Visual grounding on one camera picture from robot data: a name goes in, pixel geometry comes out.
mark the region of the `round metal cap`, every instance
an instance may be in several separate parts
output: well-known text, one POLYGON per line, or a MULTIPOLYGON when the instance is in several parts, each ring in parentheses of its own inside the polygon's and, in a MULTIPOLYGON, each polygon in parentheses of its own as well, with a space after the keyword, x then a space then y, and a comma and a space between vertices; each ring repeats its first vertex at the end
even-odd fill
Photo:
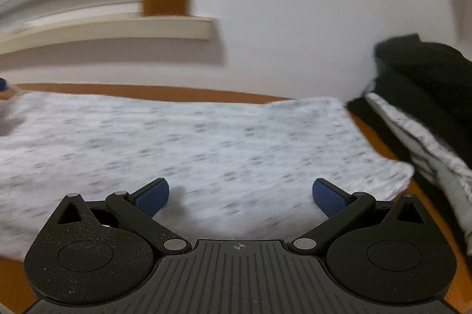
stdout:
POLYGON ((182 239, 174 238, 169 239, 168 241, 164 242, 164 247, 167 250, 182 250, 187 246, 187 242, 182 239))
POLYGON ((294 246, 300 250, 311 250, 316 247, 316 241, 310 238, 298 238, 294 241, 294 246))

